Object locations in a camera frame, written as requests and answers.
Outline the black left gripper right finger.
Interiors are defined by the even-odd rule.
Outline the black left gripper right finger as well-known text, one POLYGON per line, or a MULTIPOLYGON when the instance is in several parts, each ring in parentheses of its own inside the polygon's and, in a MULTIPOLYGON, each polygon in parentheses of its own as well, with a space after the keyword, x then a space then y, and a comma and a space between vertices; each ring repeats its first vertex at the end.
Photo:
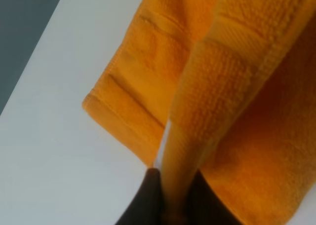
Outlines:
POLYGON ((216 196, 201 172, 196 173, 189 190, 186 216, 190 225, 238 224, 238 219, 216 196))

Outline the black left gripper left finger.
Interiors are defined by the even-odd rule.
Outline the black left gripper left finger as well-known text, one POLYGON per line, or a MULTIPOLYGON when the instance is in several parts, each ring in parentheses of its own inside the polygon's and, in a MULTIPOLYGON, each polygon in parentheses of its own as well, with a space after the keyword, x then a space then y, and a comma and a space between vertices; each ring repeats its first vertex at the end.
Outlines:
POLYGON ((150 168, 116 225, 159 225, 162 204, 160 172, 156 168, 150 168))

